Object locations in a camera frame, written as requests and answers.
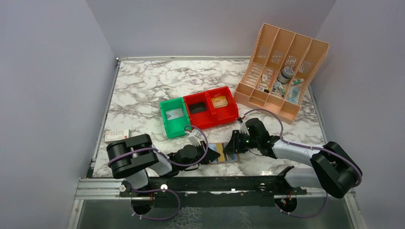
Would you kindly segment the gold card in red bin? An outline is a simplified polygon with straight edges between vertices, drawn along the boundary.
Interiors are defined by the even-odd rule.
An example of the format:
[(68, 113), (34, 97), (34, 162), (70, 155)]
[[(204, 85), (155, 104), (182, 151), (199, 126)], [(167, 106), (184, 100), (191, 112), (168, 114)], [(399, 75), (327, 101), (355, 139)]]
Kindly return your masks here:
[(226, 107), (229, 105), (229, 102), (226, 98), (226, 96), (218, 96), (218, 97), (214, 97), (211, 99), (212, 103), (213, 103), (213, 107), (216, 108), (221, 108), (221, 107)]

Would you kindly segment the peach desk organizer rack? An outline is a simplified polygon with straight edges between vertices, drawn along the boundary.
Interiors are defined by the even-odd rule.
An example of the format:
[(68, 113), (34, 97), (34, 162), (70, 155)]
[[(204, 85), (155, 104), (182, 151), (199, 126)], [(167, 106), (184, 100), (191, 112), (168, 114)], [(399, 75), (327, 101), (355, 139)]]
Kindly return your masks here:
[(329, 43), (263, 24), (247, 67), (234, 92), (236, 102), (295, 121), (306, 90), (321, 67)]

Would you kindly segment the silver card in green bin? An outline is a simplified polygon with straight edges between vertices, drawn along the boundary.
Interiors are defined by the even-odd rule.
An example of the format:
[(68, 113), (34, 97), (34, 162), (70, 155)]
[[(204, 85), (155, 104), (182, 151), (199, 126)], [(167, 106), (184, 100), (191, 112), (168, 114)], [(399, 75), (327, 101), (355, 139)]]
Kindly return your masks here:
[(181, 118), (184, 116), (184, 112), (181, 108), (176, 108), (172, 110), (168, 110), (165, 112), (167, 120), (174, 120), (177, 118)]

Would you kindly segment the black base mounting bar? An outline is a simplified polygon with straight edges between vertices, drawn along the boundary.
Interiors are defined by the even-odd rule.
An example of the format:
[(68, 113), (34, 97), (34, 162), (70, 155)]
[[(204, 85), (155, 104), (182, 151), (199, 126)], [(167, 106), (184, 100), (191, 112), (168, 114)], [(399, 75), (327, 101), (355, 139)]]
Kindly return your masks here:
[(144, 190), (137, 193), (122, 181), (121, 198), (129, 198), (135, 206), (147, 204), (156, 208), (181, 207), (274, 207), (277, 198), (306, 195), (300, 187), (290, 187), (283, 175), (252, 177), (151, 177)]

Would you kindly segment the green plastic bin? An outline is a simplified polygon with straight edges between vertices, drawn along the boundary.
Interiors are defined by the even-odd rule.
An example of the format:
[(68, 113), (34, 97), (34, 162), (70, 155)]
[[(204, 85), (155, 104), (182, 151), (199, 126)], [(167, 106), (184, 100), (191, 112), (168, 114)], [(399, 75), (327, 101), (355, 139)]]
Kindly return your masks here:
[(167, 137), (172, 139), (186, 135), (185, 128), (191, 123), (184, 99), (170, 99), (159, 105)]

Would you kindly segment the white red playing card box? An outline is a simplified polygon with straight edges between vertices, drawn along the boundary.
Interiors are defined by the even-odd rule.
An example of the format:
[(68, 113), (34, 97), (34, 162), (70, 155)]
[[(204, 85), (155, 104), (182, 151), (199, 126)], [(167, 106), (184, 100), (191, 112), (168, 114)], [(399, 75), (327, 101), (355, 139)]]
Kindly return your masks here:
[(130, 130), (129, 129), (121, 129), (121, 130), (110, 130), (105, 132), (105, 143), (111, 143), (114, 141), (119, 141), (123, 139), (127, 139), (130, 137)]

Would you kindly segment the red double plastic bin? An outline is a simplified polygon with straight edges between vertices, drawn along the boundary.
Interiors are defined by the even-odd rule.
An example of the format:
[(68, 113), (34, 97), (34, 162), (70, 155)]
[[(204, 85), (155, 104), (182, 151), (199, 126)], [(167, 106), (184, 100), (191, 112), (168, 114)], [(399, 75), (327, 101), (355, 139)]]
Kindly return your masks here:
[[(215, 109), (211, 99), (218, 96), (226, 96), (229, 105)], [(229, 87), (227, 86), (187, 95), (183, 97), (183, 99), (186, 104), (191, 125), (200, 129), (224, 125), (236, 121), (239, 117), (238, 107)], [(198, 102), (204, 102), (207, 106), (207, 111), (190, 114), (188, 105)]]

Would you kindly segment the small items in organizer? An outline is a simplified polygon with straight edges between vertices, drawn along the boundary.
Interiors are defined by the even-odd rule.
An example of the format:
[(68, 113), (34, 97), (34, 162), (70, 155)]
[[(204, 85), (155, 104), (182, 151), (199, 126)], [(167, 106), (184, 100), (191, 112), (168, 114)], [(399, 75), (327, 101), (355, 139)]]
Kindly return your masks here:
[[(283, 86), (282, 83), (280, 83), (278, 80), (274, 83), (272, 89), (270, 90), (269, 87), (266, 86), (266, 83), (270, 82), (270, 77), (267, 74), (262, 74), (261, 76), (261, 81), (260, 84), (257, 86), (257, 89), (265, 92), (265, 93), (279, 93), (281, 97), (284, 97), (286, 95), (286, 90)], [(287, 100), (291, 103), (298, 103), (298, 95), (300, 95), (300, 88), (298, 85), (292, 85), (293, 89), (289, 94), (287, 95)]]

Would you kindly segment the brown leather card holder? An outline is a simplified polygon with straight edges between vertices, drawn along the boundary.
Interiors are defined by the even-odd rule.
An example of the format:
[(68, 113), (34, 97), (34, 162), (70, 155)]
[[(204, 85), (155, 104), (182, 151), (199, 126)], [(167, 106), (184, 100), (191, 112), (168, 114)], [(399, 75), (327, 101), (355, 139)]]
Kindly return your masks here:
[[(224, 152), (224, 147), (227, 145), (227, 143), (210, 143), (209, 147), (212, 150), (219, 152)], [(227, 163), (239, 163), (240, 162), (240, 156), (238, 153), (234, 154), (226, 154), (226, 162), (219, 163), (218, 159), (215, 160), (214, 162), (210, 163), (210, 165), (214, 164), (227, 164)]]

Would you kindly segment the round jar patterned lid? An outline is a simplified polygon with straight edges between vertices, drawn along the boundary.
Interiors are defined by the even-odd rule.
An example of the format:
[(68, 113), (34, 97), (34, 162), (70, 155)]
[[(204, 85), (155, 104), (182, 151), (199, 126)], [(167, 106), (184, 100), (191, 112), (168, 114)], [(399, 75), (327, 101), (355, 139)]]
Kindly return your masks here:
[(279, 75), (277, 76), (277, 80), (280, 83), (287, 83), (294, 75), (294, 70), (291, 67), (284, 67)]

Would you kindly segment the green white tube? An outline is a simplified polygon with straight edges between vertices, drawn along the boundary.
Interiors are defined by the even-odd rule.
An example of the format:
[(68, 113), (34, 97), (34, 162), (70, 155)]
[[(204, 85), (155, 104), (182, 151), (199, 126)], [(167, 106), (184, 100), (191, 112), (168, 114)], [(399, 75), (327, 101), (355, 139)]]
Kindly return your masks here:
[(294, 80), (294, 81), (291, 83), (291, 85), (297, 85), (297, 84), (303, 83), (304, 81), (305, 81), (304, 79), (297, 79), (297, 80)]

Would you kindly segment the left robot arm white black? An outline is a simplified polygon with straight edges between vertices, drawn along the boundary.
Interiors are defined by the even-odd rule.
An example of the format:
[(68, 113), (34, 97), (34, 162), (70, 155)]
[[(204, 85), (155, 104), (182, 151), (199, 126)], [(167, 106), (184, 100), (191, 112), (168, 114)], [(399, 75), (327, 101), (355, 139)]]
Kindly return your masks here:
[(164, 154), (157, 150), (151, 137), (142, 134), (111, 142), (106, 147), (114, 179), (124, 179), (139, 196), (150, 190), (146, 169), (159, 177), (174, 177), (181, 171), (192, 170), (193, 166), (207, 165), (218, 159), (220, 154), (210, 149), (204, 141), (198, 145), (186, 145), (175, 153)]

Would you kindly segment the gold card black stripe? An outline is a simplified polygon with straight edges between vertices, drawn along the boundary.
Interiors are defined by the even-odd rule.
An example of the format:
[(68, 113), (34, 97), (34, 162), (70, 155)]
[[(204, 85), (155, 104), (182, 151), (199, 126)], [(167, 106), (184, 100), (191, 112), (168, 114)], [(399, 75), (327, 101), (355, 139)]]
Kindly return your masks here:
[(219, 152), (220, 156), (218, 157), (218, 162), (226, 162), (226, 154), (224, 152)]

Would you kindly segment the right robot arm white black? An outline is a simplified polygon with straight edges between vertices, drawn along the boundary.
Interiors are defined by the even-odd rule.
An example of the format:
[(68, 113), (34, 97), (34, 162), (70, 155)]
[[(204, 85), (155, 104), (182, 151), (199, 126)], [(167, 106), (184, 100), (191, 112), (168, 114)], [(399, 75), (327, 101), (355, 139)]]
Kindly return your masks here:
[(276, 180), (276, 189), (287, 194), (295, 187), (322, 188), (335, 198), (342, 198), (358, 184), (362, 172), (335, 142), (325, 145), (305, 145), (287, 141), (278, 135), (270, 135), (258, 118), (242, 123), (233, 130), (226, 154), (244, 153), (257, 149), (261, 155), (273, 159), (287, 159), (306, 168), (291, 168)]

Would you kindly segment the black card in red bin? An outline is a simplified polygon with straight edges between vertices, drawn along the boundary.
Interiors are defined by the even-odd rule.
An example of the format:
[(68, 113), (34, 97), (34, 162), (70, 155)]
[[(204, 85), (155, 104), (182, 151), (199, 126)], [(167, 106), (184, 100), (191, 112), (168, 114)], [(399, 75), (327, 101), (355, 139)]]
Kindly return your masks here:
[(198, 102), (188, 105), (191, 115), (207, 111), (207, 106), (204, 102)]

